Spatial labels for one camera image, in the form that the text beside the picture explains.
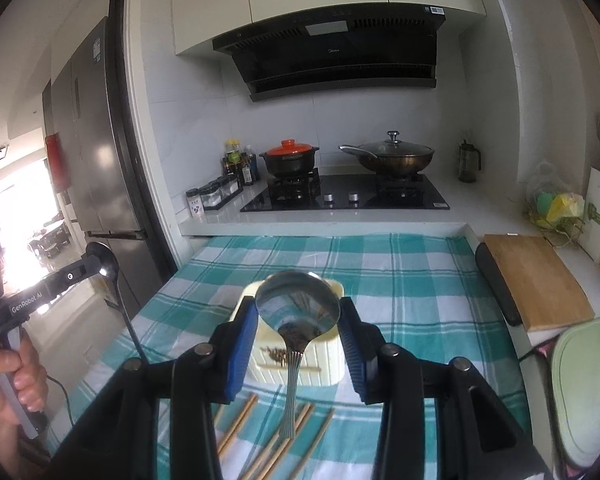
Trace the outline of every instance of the cable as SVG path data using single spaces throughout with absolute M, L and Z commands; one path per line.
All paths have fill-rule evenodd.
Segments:
M 60 386 L 62 388 L 62 393 L 64 393 L 64 399 L 66 400 L 66 410 L 67 410 L 67 413 L 69 413 L 69 422 L 71 423 L 71 427 L 73 427 L 74 426 L 74 418 L 71 415 L 71 403 L 69 402 L 69 394 L 66 392 L 65 387 L 62 385 L 62 383 L 60 381 L 58 381 L 58 379 L 55 379 L 50 375 L 47 375 L 46 378 L 49 379 L 52 383 L 56 383 L 58 386 Z
M 149 364 L 149 359 L 147 359 L 146 354 L 144 353 L 144 350 L 142 350 L 142 345 L 140 344 L 140 340 L 138 339 L 138 334 L 136 334 L 136 330 L 134 329 L 134 326 L 131 324 L 131 319 L 129 318 L 129 314 L 126 311 L 126 306 L 125 304 L 122 302 L 122 296 L 120 296 L 120 287 L 118 285 L 118 280 L 116 280 L 116 284 L 115 287 L 116 289 L 116 301 L 118 302 L 119 306 L 120 306 L 120 312 L 122 313 L 122 317 L 125 320 L 125 325 L 126 325 L 126 329 L 129 330 L 129 335 L 131 336 L 131 341 L 134 342 L 134 345 L 136 346 L 136 351 L 138 352 L 138 354 L 140 354 L 140 359 L 142 360 L 142 362 L 144 364 Z

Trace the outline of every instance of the lid handle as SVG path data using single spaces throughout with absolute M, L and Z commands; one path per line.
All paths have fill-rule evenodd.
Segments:
M 398 140 L 398 139 L 395 138 L 398 135 L 400 135 L 400 132 L 396 132 L 395 130 L 389 130 L 386 134 L 389 137 L 391 137 L 391 140 L 386 140 L 385 142 L 390 142 L 392 144 L 398 144 L 398 142 L 402 142 L 401 140 Z
M 371 158 L 378 158 L 378 156 L 373 153 L 373 152 L 369 152 L 367 150 L 364 150 L 363 148 L 359 148 L 357 146 L 349 146 L 348 144 L 343 144 L 342 146 L 338 146 L 338 148 L 340 150 L 342 150 L 343 152 L 347 153 L 347 155 L 353 155 L 353 156 L 370 156 Z

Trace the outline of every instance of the plastic bag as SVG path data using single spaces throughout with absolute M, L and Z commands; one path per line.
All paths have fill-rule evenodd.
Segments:
M 570 234 L 580 224 L 584 199 L 569 192 L 553 164 L 541 162 L 526 185 L 529 219 L 538 227 Z

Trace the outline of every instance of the chopsticks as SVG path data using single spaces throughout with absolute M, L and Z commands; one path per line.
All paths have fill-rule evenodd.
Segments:
M 249 396 L 249 398 L 247 399 L 247 402 L 244 403 L 244 407 L 242 408 L 242 411 L 235 418 L 234 423 L 227 430 L 227 432 L 224 434 L 224 437 L 218 444 L 218 456 L 220 458 L 222 457 L 222 455 L 224 455 L 226 450 L 229 448 L 229 445 L 238 436 L 238 433 L 240 433 L 240 430 L 242 429 L 242 427 L 245 425 L 245 423 L 249 419 L 249 416 L 251 415 L 251 411 L 254 409 L 257 402 L 258 402 L 258 396 L 256 394 L 251 394 Z
M 226 452 L 226 450 L 228 449 L 228 447 L 230 446 L 232 441 L 237 437 L 238 433 L 240 433 L 240 430 L 245 425 L 249 416 L 251 415 L 251 411 L 255 407 L 257 400 L 258 400 L 257 395 L 251 394 L 249 396 L 249 398 L 247 399 L 247 401 L 244 404 L 244 407 L 242 408 L 242 411 L 238 414 L 238 416 L 232 423 L 231 427 L 224 435 L 220 444 L 218 444 L 218 456 L 220 458 L 222 457 L 222 455 L 224 455 L 224 453 Z M 307 422 L 311 418 L 311 415 L 314 412 L 314 409 L 315 409 L 315 404 L 309 403 L 309 402 L 306 403 L 302 407 L 302 410 L 300 410 L 300 412 L 298 413 L 298 416 L 296 416 L 296 420 L 294 422 L 294 428 L 296 429 L 296 434 L 298 434 L 302 431 L 302 428 L 304 428 L 304 426 L 307 424 Z M 216 417 L 214 418 L 214 420 L 218 420 L 218 418 L 220 417 L 220 415 L 221 415 L 220 410 L 221 410 L 221 408 L 219 408 L 218 412 L 216 412 Z M 295 469 L 291 473 L 291 476 L 289 477 L 289 480 L 296 480 L 298 475 L 302 472 L 302 470 L 306 466 L 307 462 L 309 462 L 311 455 L 314 453 L 315 449 L 318 447 L 318 444 L 320 444 L 320 441 L 322 440 L 324 434 L 326 433 L 326 431 L 329 427 L 329 424 L 331 423 L 331 419 L 333 418 L 334 413 L 335 413 L 335 409 L 331 408 L 329 413 L 327 414 L 327 417 L 324 419 L 324 422 L 322 423 L 322 426 L 320 427 L 318 434 L 315 436 L 314 441 L 312 442 L 311 446 L 309 446 L 309 449 L 304 454 L 304 456 L 302 457 L 302 459 L 300 460 L 298 465 L 296 465 Z M 278 441 L 278 439 L 280 437 L 281 426 L 282 426 L 282 423 L 280 423 L 276 432 L 273 434 L 273 436 L 271 437 L 271 439 L 269 440 L 267 445 L 260 451 L 259 455 L 253 461 L 253 463 L 251 463 L 251 465 L 249 466 L 247 471 L 245 471 L 245 473 L 240 476 L 240 480 L 249 480 L 249 478 L 258 470 L 258 468 L 260 467 L 260 465 L 262 464 L 264 459 L 269 455 L 269 453 L 273 449 L 275 443 Z M 291 438 L 286 438 L 286 439 L 282 440 L 282 442 L 280 442 L 280 445 L 278 446 L 278 448 L 275 450 L 275 452 L 271 455 L 271 457 L 267 460 L 265 465 L 262 467 L 262 470 L 260 471 L 260 473 L 257 476 L 255 476 L 253 480 L 269 480 L 269 478 L 273 475 L 273 472 L 275 471 L 276 467 L 282 462 L 286 453 L 289 451 L 289 449 L 293 445 L 293 442 L 294 442 L 294 440 Z
M 296 418 L 296 422 L 294 424 L 294 427 L 296 428 L 296 434 L 298 434 L 302 431 L 302 428 L 304 428 L 304 425 L 307 423 L 307 421 L 311 417 L 311 414 L 312 414 L 314 408 L 315 408 L 315 404 L 311 403 L 308 406 L 305 405 L 304 408 L 302 409 L 302 412 L 299 413 L 298 417 Z M 292 438 L 286 438 L 285 440 L 283 440 L 282 443 L 280 444 L 280 447 L 278 448 L 278 450 L 272 455 L 272 457 L 269 459 L 269 461 L 264 465 L 264 467 L 262 468 L 262 471 L 260 472 L 260 474 L 258 476 L 256 476 L 255 480 L 269 479 L 270 476 L 273 475 L 273 471 L 278 466 L 278 464 L 280 462 L 282 462 L 282 459 L 286 455 L 286 452 L 289 451 L 289 448 L 291 447 L 293 442 L 294 442 L 294 440 Z
M 308 410 L 308 409 L 309 409 L 309 404 L 305 404 L 302 407 L 302 410 L 300 411 L 300 415 L 303 416 L 304 413 L 306 413 L 306 410 Z M 269 453 L 271 452 L 271 449 L 273 449 L 274 444 L 278 441 L 278 437 L 280 436 L 280 428 L 281 427 L 282 427 L 282 421 L 280 422 L 280 425 L 278 426 L 278 429 L 276 430 L 276 432 L 273 434 L 273 436 L 269 440 L 269 443 L 260 451 L 260 454 L 256 457 L 256 459 L 253 461 L 253 463 L 251 463 L 251 465 L 249 466 L 247 471 L 245 471 L 245 473 L 240 477 L 242 480 L 248 480 L 251 477 L 251 475 L 257 471 L 257 469 L 260 467 L 260 464 L 262 464 L 263 460 L 269 455 Z
M 322 440 L 324 433 L 327 431 L 327 428 L 329 427 L 329 423 L 331 422 L 331 419 L 333 418 L 333 413 L 335 413 L 335 408 L 331 408 L 331 410 L 329 411 L 329 415 L 327 415 L 327 418 L 324 419 L 324 422 L 322 423 L 322 427 L 320 428 L 318 435 L 316 435 L 313 443 L 311 444 L 311 447 L 309 447 L 308 451 L 302 457 L 302 460 L 300 461 L 300 463 L 296 466 L 294 471 L 291 473 L 289 480 L 296 480 L 296 477 L 302 472 L 302 469 L 304 469 L 304 466 L 306 465 L 306 463 L 309 462 L 311 455 L 314 453 L 315 448 L 318 447 L 318 444 L 320 444 L 320 441 Z
M 224 404 L 220 404 L 218 406 L 218 410 L 216 411 L 216 414 L 214 415 L 214 426 L 218 425 L 218 422 L 220 421 L 220 417 L 222 416 L 222 412 L 224 412 Z

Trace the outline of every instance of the green plate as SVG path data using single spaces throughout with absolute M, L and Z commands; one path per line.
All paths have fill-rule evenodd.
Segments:
M 558 430 L 574 465 L 600 454 L 600 317 L 566 330 L 551 358 Z

